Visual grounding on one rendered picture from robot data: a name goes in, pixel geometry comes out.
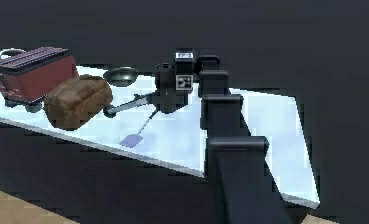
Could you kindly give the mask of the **brown bread loaf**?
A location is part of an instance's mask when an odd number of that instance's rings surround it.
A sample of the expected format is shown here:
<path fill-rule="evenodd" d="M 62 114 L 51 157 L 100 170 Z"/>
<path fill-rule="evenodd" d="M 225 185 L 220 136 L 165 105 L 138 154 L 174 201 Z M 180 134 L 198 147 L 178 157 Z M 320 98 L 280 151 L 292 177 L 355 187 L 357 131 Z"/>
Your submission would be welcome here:
<path fill-rule="evenodd" d="M 109 84 L 99 76 L 81 75 L 68 79 L 44 98 L 48 121 L 54 128 L 74 131 L 113 100 Z"/>

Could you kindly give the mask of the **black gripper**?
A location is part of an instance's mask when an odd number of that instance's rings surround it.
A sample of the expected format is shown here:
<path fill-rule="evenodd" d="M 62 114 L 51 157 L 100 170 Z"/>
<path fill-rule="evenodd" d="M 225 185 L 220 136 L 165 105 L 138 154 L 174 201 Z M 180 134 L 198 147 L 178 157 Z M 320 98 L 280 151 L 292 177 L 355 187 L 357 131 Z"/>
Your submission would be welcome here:
<path fill-rule="evenodd" d="M 105 105 L 103 113 L 108 118 L 113 118 L 118 112 L 153 103 L 162 113 L 173 113 L 188 104 L 188 95 L 176 90 L 175 68 L 169 63 L 156 65 L 155 74 L 156 92 L 151 94 L 134 95 L 134 99 L 119 106 Z"/>

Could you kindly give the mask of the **red toaster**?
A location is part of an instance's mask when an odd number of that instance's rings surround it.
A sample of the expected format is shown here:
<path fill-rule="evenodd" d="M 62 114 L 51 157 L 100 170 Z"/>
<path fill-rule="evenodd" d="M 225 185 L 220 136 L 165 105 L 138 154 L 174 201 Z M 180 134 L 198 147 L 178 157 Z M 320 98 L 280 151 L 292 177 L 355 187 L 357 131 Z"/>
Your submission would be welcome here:
<path fill-rule="evenodd" d="M 30 113 L 42 109 L 46 95 L 62 82 L 78 75 L 68 49 L 40 47 L 0 60 L 0 93 L 5 105 L 25 107 Z"/>

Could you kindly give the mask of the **blue spatula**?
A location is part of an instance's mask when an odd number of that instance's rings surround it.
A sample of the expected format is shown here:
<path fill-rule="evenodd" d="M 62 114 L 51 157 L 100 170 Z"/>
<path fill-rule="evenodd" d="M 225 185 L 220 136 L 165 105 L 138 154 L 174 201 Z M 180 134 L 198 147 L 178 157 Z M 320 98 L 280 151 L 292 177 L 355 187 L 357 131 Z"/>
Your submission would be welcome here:
<path fill-rule="evenodd" d="M 142 140 L 143 140 L 143 136 L 141 135 L 141 133 L 143 132 L 143 130 L 145 129 L 145 127 L 148 125 L 148 123 L 153 119 L 153 117 L 158 113 L 158 110 L 155 109 L 151 115 L 148 117 L 148 119 L 143 123 L 143 125 L 141 126 L 141 128 L 133 134 L 129 134 L 128 136 L 126 136 L 121 142 L 120 145 L 124 146 L 124 147 L 128 147 L 128 148 L 133 148 L 136 145 L 138 145 Z"/>

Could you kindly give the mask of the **dark metal pan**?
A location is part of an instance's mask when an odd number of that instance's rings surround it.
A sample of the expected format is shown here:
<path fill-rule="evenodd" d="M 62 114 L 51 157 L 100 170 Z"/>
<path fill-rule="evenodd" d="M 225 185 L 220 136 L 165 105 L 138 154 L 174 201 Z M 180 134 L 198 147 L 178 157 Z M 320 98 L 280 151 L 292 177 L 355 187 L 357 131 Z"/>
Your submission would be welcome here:
<path fill-rule="evenodd" d="M 106 71 L 103 78 L 112 86 L 127 87 L 138 77 L 138 70 L 132 67 L 119 67 Z"/>

